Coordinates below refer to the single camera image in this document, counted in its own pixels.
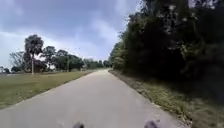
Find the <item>paved path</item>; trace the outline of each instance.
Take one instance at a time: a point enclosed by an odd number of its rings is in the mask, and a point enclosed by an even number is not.
[[[144,128],[160,120],[164,128],[181,123],[151,104],[107,70],[64,84],[0,111],[1,128]]]

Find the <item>grass verge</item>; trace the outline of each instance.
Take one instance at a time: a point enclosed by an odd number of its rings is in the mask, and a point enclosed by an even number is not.
[[[114,70],[109,72],[192,128],[224,128],[223,106],[214,105],[205,99],[190,98],[162,82],[142,81]]]
[[[93,71],[76,71],[58,74],[22,74],[0,76],[0,109],[31,98]]]

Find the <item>white cloud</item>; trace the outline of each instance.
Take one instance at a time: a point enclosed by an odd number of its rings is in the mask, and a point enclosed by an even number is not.
[[[98,32],[99,37],[103,38],[105,43],[110,46],[113,46],[119,39],[117,30],[103,19],[93,20],[92,27]]]
[[[24,51],[24,39],[31,34],[38,34],[44,40],[44,47],[54,46],[57,50],[64,49],[82,58],[99,60],[107,59],[108,57],[107,54],[102,53],[104,45],[98,46],[90,40],[86,40],[79,31],[75,33],[74,38],[58,38],[38,29],[22,29],[15,32],[0,30],[0,45],[2,47],[0,51],[1,66],[11,67],[9,54],[11,52]]]

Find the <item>sky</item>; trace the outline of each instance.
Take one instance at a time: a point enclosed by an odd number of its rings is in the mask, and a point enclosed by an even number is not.
[[[95,60],[107,59],[140,0],[0,0],[0,66],[24,51],[24,39],[37,34],[55,46]]]

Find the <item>distant tree line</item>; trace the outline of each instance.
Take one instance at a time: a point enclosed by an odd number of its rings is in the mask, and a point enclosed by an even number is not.
[[[71,71],[72,69],[110,67],[107,60],[82,59],[62,49],[57,51],[54,46],[43,48],[43,44],[44,41],[38,35],[27,37],[24,51],[10,53],[13,65],[11,72],[32,72],[34,74],[34,72],[52,71],[53,68],[59,71]]]
[[[222,0],[142,0],[109,61],[124,72],[195,78],[223,66],[223,23]]]

